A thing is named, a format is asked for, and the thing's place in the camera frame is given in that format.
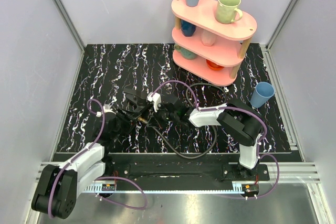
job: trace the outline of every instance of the marble tabletop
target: marble tabletop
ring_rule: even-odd
[[[130,108],[122,92],[124,88],[136,87],[153,91],[164,81],[180,80],[187,84],[204,82],[201,78],[178,67],[172,59],[173,44],[105,44],[88,45],[75,90],[71,99],[57,152],[71,153],[81,150],[92,141],[94,126],[99,120],[89,114],[86,102],[96,98],[112,107]],[[254,86],[261,81],[270,82],[266,65],[258,44],[250,44],[246,59],[238,72],[236,81],[224,87],[230,98],[248,103]],[[167,84],[161,93],[172,93],[184,102],[186,88],[180,84]],[[223,94],[208,87],[195,87],[200,106],[223,103]],[[290,146],[275,97],[258,109],[268,125],[268,133],[260,151],[290,152]],[[205,151],[212,142],[213,133],[208,126],[185,130],[172,122],[162,130],[168,140],[182,153]],[[218,128],[218,142],[212,153],[238,152],[239,145],[225,129]],[[114,141],[113,152],[166,153],[172,152],[162,139],[149,128],[138,123],[132,134]]]

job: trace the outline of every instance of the reflective floor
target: reflective floor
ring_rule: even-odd
[[[261,185],[261,193],[270,186]],[[133,206],[141,206],[141,195],[113,195],[113,200]],[[218,195],[148,195],[149,206],[136,211],[100,202],[94,195],[82,194],[72,214],[66,220],[49,220],[41,215],[39,224],[45,223],[318,223],[305,185],[278,185],[275,191],[263,199],[244,201],[225,199]]]

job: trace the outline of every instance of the red bowl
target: red bowl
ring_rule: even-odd
[[[212,61],[209,61],[209,60],[206,60],[206,64],[208,65],[210,69],[215,70],[215,71],[219,71],[224,68],[223,66],[217,65],[216,63],[213,63]]]

